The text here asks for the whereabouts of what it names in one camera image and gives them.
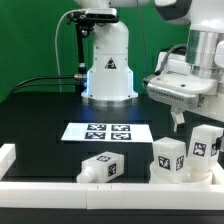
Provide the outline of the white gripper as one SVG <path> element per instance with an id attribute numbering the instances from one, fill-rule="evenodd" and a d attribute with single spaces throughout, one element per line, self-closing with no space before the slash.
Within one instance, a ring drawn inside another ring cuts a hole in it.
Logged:
<path id="1" fill-rule="evenodd" d="M 171 53 L 159 75 L 144 79 L 149 97 L 171 106 L 175 133 L 185 127 L 184 111 L 224 122 L 224 83 L 199 78 L 190 70 L 183 55 Z M 216 139 L 216 149 L 224 153 L 224 136 Z"/>

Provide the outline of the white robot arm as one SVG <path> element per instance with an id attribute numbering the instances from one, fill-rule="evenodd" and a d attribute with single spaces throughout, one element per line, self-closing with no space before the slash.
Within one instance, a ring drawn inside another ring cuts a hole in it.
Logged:
<path id="1" fill-rule="evenodd" d="M 152 3 L 164 21 L 187 24 L 189 31 L 185 44 L 159 53 L 157 70 L 143 79 L 148 96 L 171 107 L 175 131 L 186 111 L 224 123 L 224 0 L 74 1 L 81 7 L 77 31 L 94 33 L 84 102 L 109 107 L 137 99 L 127 62 L 129 33 L 116 9 Z"/>

